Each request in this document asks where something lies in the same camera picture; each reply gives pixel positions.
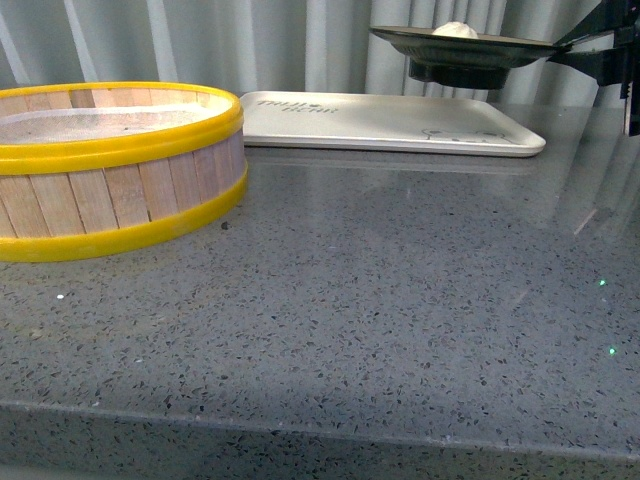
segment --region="black dish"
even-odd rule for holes
[[[369,30],[410,57],[411,78],[483,90],[504,87],[512,68],[524,67],[571,48],[483,34],[478,35],[478,39],[445,37],[433,35],[431,28],[371,27]]]

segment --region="white curtain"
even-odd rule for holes
[[[543,60],[514,69],[499,91],[424,84],[408,78],[403,55],[368,32],[371,25],[434,27],[458,20],[480,32],[553,42],[598,3],[0,0],[0,86],[144,79],[234,92],[366,92],[622,106],[618,86],[598,89],[595,80]]]

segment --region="white object on plate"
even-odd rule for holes
[[[252,92],[248,146],[529,157],[545,141],[488,103],[455,98]]]
[[[436,28],[432,35],[442,35],[443,37],[478,38],[478,32],[466,23],[449,22]]]

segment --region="yellow plastic band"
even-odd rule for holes
[[[0,99],[91,89],[166,89],[206,93],[230,101],[220,115],[189,125],[122,137],[59,143],[0,145],[0,175],[62,173],[117,167],[171,157],[229,138],[242,128],[242,105],[232,93],[212,87],[167,82],[98,82],[0,91]]]
[[[243,197],[247,169],[226,192],[184,212],[141,225],[64,237],[0,238],[0,261],[60,262],[148,247],[192,232],[221,217]]]

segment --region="wooden slat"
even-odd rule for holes
[[[180,103],[175,101],[175,95],[172,90],[161,90],[152,88],[149,90],[151,94],[151,102],[153,105],[170,105],[172,103]]]
[[[140,177],[151,220],[178,213],[178,203],[167,159],[141,163]]]
[[[102,170],[70,172],[69,180],[85,231],[91,233],[117,229],[118,222]]]
[[[212,155],[215,159],[218,192],[222,193],[233,183],[233,166],[231,165],[231,142],[227,138],[215,144]]]
[[[233,134],[230,138],[231,143],[231,165],[233,172],[232,183],[235,183],[240,179],[245,169],[245,156],[244,156],[244,138],[242,136],[242,130]]]
[[[93,90],[93,103],[97,108],[115,107],[116,99],[113,94],[114,90],[109,88],[96,88]]]
[[[47,97],[52,109],[73,107],[73,105],[71,105],[69,92],[49,92],[47,93]]]
[[[30,112],[51,110],[49,97],[46,93],[35,93],[33,95],[27,95],[25,97],[25,101],[27,102],[27,107],[29,107]]]
[[[29,107],[25,97],[6,97],[0,99],[0,116],[6,117],[17,113],[28,112]]]
[[[199,205],[198,175],[193,153],[188,152],[171,157],[169,168],[171,169],[178,210],[182,212]]]
[[[4,208],[2,199],[0,199],[0,237],[15,238],[15,236],[16,232],[13,231],[13,227],[11,226],[11,219],[9,219],[7,209]]]
[[[180,103],[197,103],[198,102],[198,92],[191,92],[189,90],[181,90],[180,91]]]
[[[200,200],[204,203],[218,195],[218,179],[213,155],[208,148],[200,148],[193,152],[198,175]]]
[[[211,102],[211,95],[209,95],[208,93],[205,92],[197,92],[197,99],[198,99],[198,103],[202,106],[202,107],[208,107],[209,103]]]
[[[133,98],[133,105],[136,107],[150,107],[153,105],[148,88],[134,88],[131,91],[131,97]]]
[[[114,88],[113,98],[116,107],[135,107],[137,105],[130,88]]]
[[[0,196],[18,237],[49,236],[29,178],[23,175],[0,177]]]
[[[30,178],[51,235],[84,233],[67,174],[32,175]]]
[[[138,165],[123,165],[104,171],[120,228],[149,222]]]
[[[96,106],[91,90],[72,90],[69,95],[73,108],[94,108]]]

